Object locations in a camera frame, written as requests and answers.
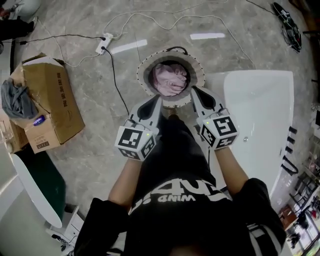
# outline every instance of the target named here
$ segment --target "blue object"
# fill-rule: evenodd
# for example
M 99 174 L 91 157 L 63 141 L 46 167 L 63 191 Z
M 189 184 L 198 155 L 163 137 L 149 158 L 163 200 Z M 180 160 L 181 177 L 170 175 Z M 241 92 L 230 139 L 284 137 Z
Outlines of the blue object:
M 45 116 L 44 116 L 44 115 L 40 115 L 40 116 L 33 122 L 33 125 L 34 125 L 34 126 L 41 125 L 45 120 L 46 120 Z

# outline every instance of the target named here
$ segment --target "marble floor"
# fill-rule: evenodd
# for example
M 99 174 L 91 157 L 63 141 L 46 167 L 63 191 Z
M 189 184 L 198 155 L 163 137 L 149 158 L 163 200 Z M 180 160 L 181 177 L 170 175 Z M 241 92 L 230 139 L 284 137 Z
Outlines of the marble floor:
M 270 8 L 268 2 L 273 2 L 254 1 L 266 8 Z M 278 2 L 291 13 L 300 30 L 306 30 L 302 14 L 287 0 Z M 139 10 L 173 12 L 198 3 L 197 0 L 43 0 L 37 15 L 52 35 L 101 36 L 106 23 L 118 14 Z M 308 155 L 310 105 L 315 98 L 311 79 L 316 76 L 308 38 L 303 36 L 302 51 L 296 53 L 285 43 L 280 21 L 245 0 L 205 3 L 174 14 L 147 14 L 167 28 L 183 15 L 219 16 L 257 69 L 292 71 L 295 95 L 293 126 L 298 129 L 298 135 L 291 160 L 298 166 L 302 163 Z M 127 14 L 116 18 L 106 31 L 118 35 L 128 17 Z M 191 39 L 190 34 L 199 33 L 223 33 L 225 37 Z M 48 32 L 38 24 L 29 39 L 47 36 Z M 76 65 L 84 56 L 95 55 L 99 43 L 99 40 L 71 36 L 58 38 L 57 41 L 64 60 L 72 65 Z M 124 45 L 129 45 L 129 49 L 119 51 L 119 47 Z M 109 46 L 109 50 L 115 52 L 116 83 L 129 109 L 146 96 L 137 83 L 138 65 L 150 54 L 172 46 L 186 48 L 199 60 L 206 74 L 254 68 L 217 18 L 186 17 L 173 29 L 164 30 L 149 18 L 135 15 L 124 28 L 122 37 Z M 21 46 L 16 51 L 16 60 L 30 58 L 39 52 L 62 58 L 56 42 L 49 39 Z M 80 211 L 86 215 L 94 197 L 107 199 L 123 168 L 125 159 L 116 152 L 114 140 L 127 113 L 114 86 L 108 54 L 87 58 L 79 67 L 66 68 L 86 126 L 67 143 L 47 152 L 66 182 L 66 201 L 80 205 Z M 190 119 L 194 113 L 190 104 L 179 109 L 178 113 L 188 125 L 192 125 Z M 271 199 L 276 210 L 289 199 L 288 191 L 292 189 L 294 181 L 295 177 L 282 171 Z

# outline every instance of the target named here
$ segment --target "power strip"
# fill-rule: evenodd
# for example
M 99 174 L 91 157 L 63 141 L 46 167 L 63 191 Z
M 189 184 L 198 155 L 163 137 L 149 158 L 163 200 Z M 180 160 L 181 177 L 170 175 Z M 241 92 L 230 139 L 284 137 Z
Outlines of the power strip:
M 101 49 L 102 47 L 106 48 L 110 45 L 112 38 L 114 37 L 112 34 L 110 33 L 105 33 L 103 35 L 105 37 L 105 40 L 101 40 L 98 47 L 95 49 L 95 52 L 97 54 L 103 55 L 105 54 L 106 50 Z

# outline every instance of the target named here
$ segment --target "gray cloth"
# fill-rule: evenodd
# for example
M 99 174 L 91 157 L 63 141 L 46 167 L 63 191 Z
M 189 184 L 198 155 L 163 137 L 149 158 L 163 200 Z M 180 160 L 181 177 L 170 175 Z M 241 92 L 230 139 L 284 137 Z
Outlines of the gray cloth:
M 2 84 L 1 101 L 2 109 L 9 118 L 32 119 L 38 114 L 34 102 L 28 95 L 28 87 L 14 85 L 11 78 Z

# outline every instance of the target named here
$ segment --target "pink clothing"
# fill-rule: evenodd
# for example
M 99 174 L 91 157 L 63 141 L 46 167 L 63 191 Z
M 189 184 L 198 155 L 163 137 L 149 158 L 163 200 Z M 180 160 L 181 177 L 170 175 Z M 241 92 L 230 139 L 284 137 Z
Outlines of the pink clothing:
M 181 93 L 187 84 L 187 72 L 179 64 L 156 65 L 153 70 L 154 87 L 163 96 L 175 96 Z

